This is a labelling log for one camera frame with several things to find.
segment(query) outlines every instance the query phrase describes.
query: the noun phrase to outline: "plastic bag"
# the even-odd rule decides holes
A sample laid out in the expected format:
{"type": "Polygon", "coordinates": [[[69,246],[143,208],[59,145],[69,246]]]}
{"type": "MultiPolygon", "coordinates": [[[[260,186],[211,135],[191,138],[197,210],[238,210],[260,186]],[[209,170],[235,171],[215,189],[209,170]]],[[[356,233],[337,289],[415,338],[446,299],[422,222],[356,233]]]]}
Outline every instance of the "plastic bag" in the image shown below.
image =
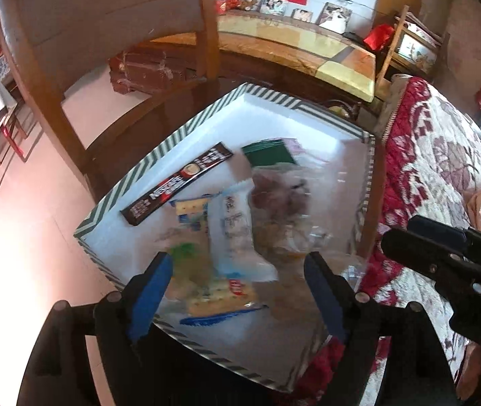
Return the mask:
{"type": "Polygon", "coordinates": [[[328,210],[341,180],[340,172],[334,178],[326,172],[287,163],[253,169],[249,205],[259,254],[295,260],[326,247],[332,237],[328,210]]]}
{"type": "Polygon", "coordinates": [[[321,168],[280,163],[253,169],[249,195],[256,251],[278,273],[279,283],[257,286],[261,302],[281,320],[318,315],[304,279],[304,258],[319,251],[336,274],[355,286],[364,273],[364,260],[330,250],[333,212],[346,187],[346,172],[334,162],[321,168]]]}
{"type": "Polygon", "coordinates": [[[252,240],[248,194],[251,179],[227,188],[209,201],[211,256],[218,275],[251,282],[277,279],[275,268],[259,255],[252,240]]]}

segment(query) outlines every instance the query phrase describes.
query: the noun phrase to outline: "picture frame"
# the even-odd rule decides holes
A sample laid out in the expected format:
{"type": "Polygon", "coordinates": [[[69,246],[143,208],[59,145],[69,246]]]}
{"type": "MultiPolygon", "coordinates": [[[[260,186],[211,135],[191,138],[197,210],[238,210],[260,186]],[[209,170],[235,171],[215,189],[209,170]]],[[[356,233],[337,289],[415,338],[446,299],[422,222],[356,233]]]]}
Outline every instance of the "picture frame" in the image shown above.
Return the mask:
{"type": "Polygon", "coordinates": [[[306,23],[312,22],[313,12],[305,9],[293,9],[291,13],[291,18],[294,20],[304,21],[306,23]]]}
{"type": "Polygon", "coordinates": [[[287,9],[287,0],[261,0],[259,3],[259,12],[268,15],[285,15],[287,9]]]}
{"type": "Polygon", "coordinates": [[[343,34],[353,11],[334,3],[325,3],[318,19],[318,26],[343,34]]]}

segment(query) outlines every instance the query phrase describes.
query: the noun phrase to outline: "wrapped package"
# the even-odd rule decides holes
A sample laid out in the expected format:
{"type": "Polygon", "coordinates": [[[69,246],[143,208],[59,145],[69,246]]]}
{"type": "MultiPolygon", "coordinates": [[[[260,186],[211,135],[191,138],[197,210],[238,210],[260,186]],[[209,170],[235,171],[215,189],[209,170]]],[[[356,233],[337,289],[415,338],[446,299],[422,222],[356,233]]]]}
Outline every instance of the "wrapped package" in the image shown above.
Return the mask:
{"type": "Polygon", "coordinates": [[[239,279],[213,279],[209,286],[202,287],[186,301],[191,317],[180,321],[183,325],[213,325],[230,317],[263,306],[253,286],[239,279]]]}
{"type": "Polygon", "coordinates": [[[273,281],[276,270],[253,246],[248,195],[251,179],[227,188],[209,201],[211,256],[220,276],[251,282],[273,281]]]}
{"type": "Polygon", "coordinates": [[[304,259],[326,248],[339,220],[332,207],[346,185],[345,173],[328,164],[313,169],[289,163],[258,166],[252,173],[248,202],[257,252],[304,259]]]}
{"type": "Polygon", "coordinates": [[[214,275],[209,248],[207,204],[210,195],[170,202],[179,226],[159,240],[173,258],[173,277],[165,292],[170,300],[186,300],[199,288],[207,287],[214,275]]]}

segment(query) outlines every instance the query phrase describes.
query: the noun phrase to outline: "wooden table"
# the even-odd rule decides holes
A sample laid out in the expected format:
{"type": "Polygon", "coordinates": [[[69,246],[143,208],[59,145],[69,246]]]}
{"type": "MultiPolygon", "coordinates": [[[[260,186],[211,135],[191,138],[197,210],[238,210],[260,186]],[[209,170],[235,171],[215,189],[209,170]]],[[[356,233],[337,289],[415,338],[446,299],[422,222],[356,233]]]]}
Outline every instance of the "wooden table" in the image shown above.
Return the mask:
{"type": "MultiPolygon", "coordinates": [[[[230,11],[219,18],[220,76],[264,85],[321,105],[374,98],[376,60],[315,24],[230,11]]],[[[195,75],[195,35],[146,41],[110,59],[116,91],[154,94],[195,75]]]]}

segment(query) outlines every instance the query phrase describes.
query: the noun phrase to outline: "bed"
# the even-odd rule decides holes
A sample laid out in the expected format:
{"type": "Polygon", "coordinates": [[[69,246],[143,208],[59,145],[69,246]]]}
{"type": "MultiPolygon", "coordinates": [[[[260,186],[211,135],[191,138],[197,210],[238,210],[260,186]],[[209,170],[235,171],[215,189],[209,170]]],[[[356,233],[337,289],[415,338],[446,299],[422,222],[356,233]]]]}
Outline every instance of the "bed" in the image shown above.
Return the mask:
{"type": "MultiPolygon", "coordinates": [[[[481,189],[481,139],[465,116],[425,80],[397,75],[376,128],[386,149],[386,179],[378,236],[389,226],[404,227],[419,214],[447,225],[467,227],[462,192],[481,189]]],[[[466,339],[449,328],[450,305],[433,283],[387,259],[376,243],[362,291],[378,302],[405,306],[421,302],[428,312],[456,378],[466,339]]],[[[361,402],[375,403],[389,341],[382,339],[361,402]]],[[[314,404],[332,377],[343,347],[334,339],[312,361],[293,393],[296,404],[314,404]]]]}

